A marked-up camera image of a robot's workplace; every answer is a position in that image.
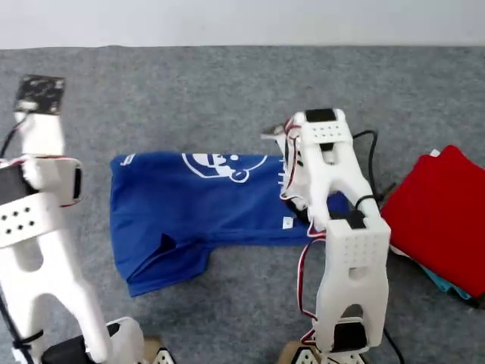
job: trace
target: white plastic bracket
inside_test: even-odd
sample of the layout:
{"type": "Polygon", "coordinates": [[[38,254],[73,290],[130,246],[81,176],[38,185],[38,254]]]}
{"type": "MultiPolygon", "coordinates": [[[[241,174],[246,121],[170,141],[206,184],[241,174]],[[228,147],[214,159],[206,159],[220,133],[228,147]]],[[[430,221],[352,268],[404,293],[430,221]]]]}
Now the white plastic bracket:
{"type": "Polygon", "coordinates": [[[304,144],[352,142],[349,125],[345,119],[340,121],[319,121],[302,125],[304,144]]]}
{"type": "MultiPolygon", "coordinates": [[[[0,220],[0,284],[8,310],[21,337],[31,337],[43,329],[44,315],[37,299],[43,294],[57,297],[79,322],[92,359],[106,362],[112,353],[110,337],[95,292],[77,264],[59,210],[52,193],[36,193],[0,206],[0,219],[7,216],[0,220]],[[29,242],[38,244],[43,258],[42,266],[35,271],[28,269],[25,244],[29,242]]],[[[46,349],[43,337],[30,345],[32,357],[39,362],[46,349]]],[[[14,356],[25,363],[18,350],[14,350],[14,356]]]]}
{"type": "Polygon", "coordinates": [[[358,304],[368,347],[382,341],[389,283],[386,261],[390,228],[382,218],[364,218],[365,229],[351,229],[346,220],[327,223],[325,272],[317,292],[315,342],[324,353],[333,349],[334,328],[346,309],[358,304]]]}
{"type": "MultiPolygon", "coordinates": [[[[20,122],[24,112],[16,112],[20,122]]],[[[29,155],[64,155],[64,134],[59,115],[30,114],[19,128],[22,153],[29,155]]]]}

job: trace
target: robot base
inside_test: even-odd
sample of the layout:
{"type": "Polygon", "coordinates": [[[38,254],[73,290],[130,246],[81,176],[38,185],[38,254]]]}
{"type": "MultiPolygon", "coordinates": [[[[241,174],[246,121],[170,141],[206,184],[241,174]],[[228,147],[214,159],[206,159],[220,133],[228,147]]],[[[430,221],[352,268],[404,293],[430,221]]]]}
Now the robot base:
{"type": "Polygon", "coordinates": [[[281,351],[277,364],[368,364],[362,356],[335,355],[322,360],[314,347],[303,345],[299,341],[290,341],[281,351]]]}

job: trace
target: black cable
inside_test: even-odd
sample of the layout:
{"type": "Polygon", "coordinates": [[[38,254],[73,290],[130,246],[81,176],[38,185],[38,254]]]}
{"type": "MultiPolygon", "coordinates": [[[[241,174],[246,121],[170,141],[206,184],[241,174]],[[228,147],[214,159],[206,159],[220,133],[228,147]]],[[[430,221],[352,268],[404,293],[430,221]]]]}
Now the black cable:
{"type": "Polygon", "coordinates": [[[7,152],[7,148],[10,145],[10,142],[14,138],[16,132],[18,131],[18,128],[25,122],[25,120],[27,120],[30,113],[31,113],[31,111],[26,111],[22,120],[20,120],[18,123],[16,123],[14,125],[14,127],[12,127],[10,132],[7,134],[7,137],[5,137],[4,142],[3,142],[3,146],[2,146],[2,150],[0,151],[0,159],[5,157],[5,153],[7,152]]]}
{"type": "MultiPolygon", "coordinates": [[[[10,145],[10,142],[14,138],[19,126],[23,124],[25,120],[27,120],[30,112],[31,111],[26,111],[22,120],[16,123],[14,127],[10,130],[10,132],[7,134],[7,137],[3,142],[2,150],[0,151],[0,158],[5,157],[5,153],[7,152],[7,148],[10,145]]],[[[43,335],[43,332],[40,331],[39,333],[33,335],[32,337],[28,337],[27,339],[23,339],[22,337],[20,337],[20,334],[18,333],[18,330],[15,327],[14,320],[8,313],[7,306],[5,305],[5,301],[3,300],[2,296],[0,296],[0,313],[2,314],[2,318],[5,325],[7,326],[8,332],[14,339],[14,342],[13,342],[14,349],[18,349],[22,353],[22,355],[25,357],[25,360],[27,361],[27,364],[34,364],[32,356],[29,353],[29,349],[30,349],[29,342],[34,341],[37,338],[41,337],[43,335]]]]}
{"type": "Polygon", "coordinates": [[[22,355],[25,357],[27,364],[34,364],[32,356],[29,353],[30,345],[28,344],[28,342],[37,339],[38,337],[42,336],[43,333],[40,332],[31,338],[22,339],[20,337],[20,334],[17,331],[17,328],[15,327],[14,320],[8,313],[7,306],[5,305],[5,302],[2,299],[2,297],[0,297],[0,313],[2,314],[2,318],[5,325],[7,326],[8,332],[10,332],[10,335],[14,339],[14,342],[13,342],[14,349],[20,350],[22,355]]]}
{"type": "Polygon", "coordinates": [[[357,133],[355,135],[352,135],[352,138],[358,139],[364,135],[372,134],[372,143],[371,143],[371,148],[369,149],[369,159],[368,159],[368,171],[369,171],[369,184],[371,185],[371,190],[372,194],[374,196],[377,195],[377,188],[376,188],[376,181],[374,179],[374,166],[373,166],[373,160],[374,160],[374,152],[376,150],[376,145],[377,145],[377,138],[379,136],[379,133],[375,130],[364,130],[361,131],[360,133],[357,133]]]}
{"type": "Polygon", "coordinates": [[[404,356],[402,355],[401,350],[399,349],[397,344],[391,338],[391,335],[389,334],[386,326],[384,326],[384,336],[386,337],[387,341],[389,341],[389,344],[391,345],[391,347],[393,347],[394,351],[396,352],[396,355],[399,358],[399,364],[405,364],[404,356]]]}
{"type": "MultiPolygon", "coordinates": [[[[368,160],[369,184],[371,185],[372,195],[366,195],[358,199],[357,203],[355,204],[355,209],[357,209],[358,205],[360,205],[360,203],[365,199],[374,198],[377,204],[379,204],[379,202],[382,202],[384,197],[396,186],[396,183],[392,183],[382,193],[377,193],[373,164],[374,164],[374,151],[377,145],[378,133],[375,130],[364,130],[360,133],[353,135],[352,137],[354,139],[357,139],[367,134],[372,134],[372,144],[371,144],[371,148],[369,149],[369,160],[368,160]]],[[[384,336],[386,337],[387,341],[389,341],[390,346],[396,352],[396,355],[399,358],[399,364],[405,364],[404,356],[402,355],[401,350],[399,349],[397,344],[391,338],[391,335],[389,334],[389,331],[387,330],[386,326],[384,326],[384,336]]]]}

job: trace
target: white wall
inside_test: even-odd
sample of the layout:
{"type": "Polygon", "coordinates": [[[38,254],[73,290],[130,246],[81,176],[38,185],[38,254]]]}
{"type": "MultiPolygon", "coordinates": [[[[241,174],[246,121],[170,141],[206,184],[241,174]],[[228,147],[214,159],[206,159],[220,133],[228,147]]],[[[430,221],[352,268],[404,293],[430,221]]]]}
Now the white wall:
{"type": "Polygon", "coordinates": [[[1,0],[0,49],[484,45],[484,0],[1,0]]]}

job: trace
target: red wire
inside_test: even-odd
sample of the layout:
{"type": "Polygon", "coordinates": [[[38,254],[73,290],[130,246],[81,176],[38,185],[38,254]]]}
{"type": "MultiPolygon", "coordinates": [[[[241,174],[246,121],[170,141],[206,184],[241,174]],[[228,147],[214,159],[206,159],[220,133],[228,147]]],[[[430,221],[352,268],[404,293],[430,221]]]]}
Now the red wire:
{"type": "Polygon", "coordinates": [[[298,276],[297,276],[297,287],[296,287],[296,301],[298,303],[298,308],[303,315],[310,317],[318,321],[317,316],[314,313],[303,309],[303,277],[305,275],[305,259],[310,249],[310,246],[317,242],[317,241],[325,241],[324,238],[317,238],[313,239],[310,243],[306,244],[305,248],[303,248],[302,254],[300,255],[300,259],[298,261],[298,276]]]}
{"type": "Polygon", "coordinates": [[[311,329],[309,332],[307,332],[305,335],[302,336],[302,338],[300,339],[300,342],[303,345],[313,345],[313,346],[317,345],[313,340],[308,340],[314,333],[315,333],[315,330],[311,329]]]}

